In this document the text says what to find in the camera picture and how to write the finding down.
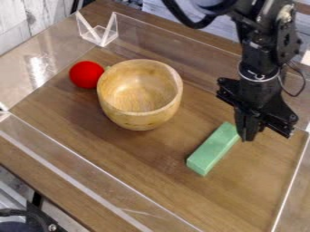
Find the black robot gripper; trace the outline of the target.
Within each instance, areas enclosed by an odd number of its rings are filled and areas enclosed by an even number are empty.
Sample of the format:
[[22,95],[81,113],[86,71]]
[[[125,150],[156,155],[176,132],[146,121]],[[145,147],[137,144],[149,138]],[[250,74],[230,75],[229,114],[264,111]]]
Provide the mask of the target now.
[[253,141],[265,128],[289,138],[300,117],[284,101],[279,79],[254,82],[221,77],[217,82],[217,97],[234,107],[241,139]]

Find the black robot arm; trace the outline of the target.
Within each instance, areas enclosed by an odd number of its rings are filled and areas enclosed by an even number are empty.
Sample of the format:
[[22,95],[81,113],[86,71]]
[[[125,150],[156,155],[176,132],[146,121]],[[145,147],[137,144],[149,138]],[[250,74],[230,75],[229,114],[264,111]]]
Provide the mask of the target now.
[[237,26],[242,56],[240,78],[218,79],[217,97],[234,107],[241,138],[252,141],[267,128],[289,138],[300,120],[284,101],[287,69],[301,51],[295,0],[190,0],[204,13],[193,21],[176,0],[162,0],[174,17],[193,29],[202,29],[221,15]]

